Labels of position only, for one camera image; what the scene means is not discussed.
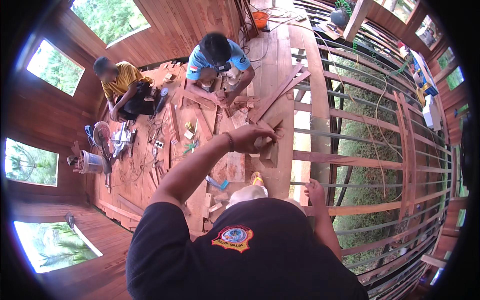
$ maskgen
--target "plastic bucket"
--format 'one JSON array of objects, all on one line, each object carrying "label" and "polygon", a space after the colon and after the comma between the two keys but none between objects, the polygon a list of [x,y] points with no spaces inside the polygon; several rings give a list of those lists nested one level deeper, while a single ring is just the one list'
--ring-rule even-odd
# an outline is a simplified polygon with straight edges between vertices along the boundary
[{"label": "plastic bucket", "polygon": [[258,29],[264,29],[270,16],[266,12],[252,12],[255,25]]},{"label": "plastic bucket", "polygon": [[82,150],[81,156],[84,160],[84,167],[79,173],[99,174],[103,171],[103,157],[101,157],[100,155],[88,153],[85,150]]}]

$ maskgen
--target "blue tool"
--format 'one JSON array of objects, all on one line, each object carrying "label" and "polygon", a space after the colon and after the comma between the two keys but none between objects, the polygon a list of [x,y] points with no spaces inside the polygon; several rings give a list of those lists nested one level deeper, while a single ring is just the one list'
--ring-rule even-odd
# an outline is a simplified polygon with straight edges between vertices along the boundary
[{"label": "blue tool", "polygon": [[85,126],[85,132],[87,133],[87,140],[90,146],[95,145],[95,142],[93,140],[93,128],[90,125]]},{"label": "blue tool", "polygon": [[210,183],[211,185],[213,185],[214,187],[216,187],[217,189],[223,191],[227,185],[228,185],[228,181],[227,180],[224,180],[222,185],[218,184],[218,182],[216,182],[213,178],[211,178],[210,176],[207,175],[207,177],[205,177],[205,180]]}]

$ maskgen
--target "person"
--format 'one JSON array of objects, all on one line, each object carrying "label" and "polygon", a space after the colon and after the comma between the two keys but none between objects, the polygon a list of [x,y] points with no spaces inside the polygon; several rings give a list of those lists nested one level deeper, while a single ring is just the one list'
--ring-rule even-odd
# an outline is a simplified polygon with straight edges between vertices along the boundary
[{"label": "person", "polygon": [[[211,86],[219,73],[228,78],[230,85],[237,84],[233,91],[226,92],[225,98],[217,97],[215,91],[207,92],[199,86]],[[255,71],[239,45],[223,34],[213,32],[205,35],[190,54],[185,89],[212,100],[221,108],[227,108],[254,76]]]},{"label": "person", "polygon": [[133,299],[368,299],[340,261],[324,190],[315,180],[306,184],[314,231],[298,203],[269,198],[254,173],[253,185],[233,193],[213,228],[191,241],[182,205],[227,152],[257,153],[259,137],[276,141],[256,125],[220,134],[162,179],[128,250]]},{"label": "person", "polygon": [[[144,101],[150,95],[153,80],[143,76],[131,63],[121,61],[115,64],[102,56],[95,61],[93,69],[102,82],[113,121],[135,121],[138,115],[154,114],[158,99]],[[116,102],[113,101],[114,94],[118,96]]]}]

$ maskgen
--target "hand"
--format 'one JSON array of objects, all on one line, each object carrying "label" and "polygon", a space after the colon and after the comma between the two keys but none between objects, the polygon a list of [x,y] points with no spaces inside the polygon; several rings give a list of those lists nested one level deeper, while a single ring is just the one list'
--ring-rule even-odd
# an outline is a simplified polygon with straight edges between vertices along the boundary
[{"label": "hand", "polygon": [[118,108],[113,107],[113,109],[110,111],[110,118],[114,120],[115,122],[119,122],[120,119],[120,113]]},{"label": "hand", "polygon": [[310,198],[313,206],[325,206],[325,190],[318,181],[310,178],[310,183],[305,184],[305,188],[305,195]]},{"label": "hand", "polygon": [[260,149],[255,146],[257,138],[271,137],[276,143],[276,135],[257,125],[243,125],[230,131],[233,139],[234,150],[239,153],[258,153]]},{"label": "hand", "polygon": [[227,108],[227,98],[218,97],[216,92],[211,92],[207,94],[208,99],[212,100],[216,105],[220,105],[221,108]]}]

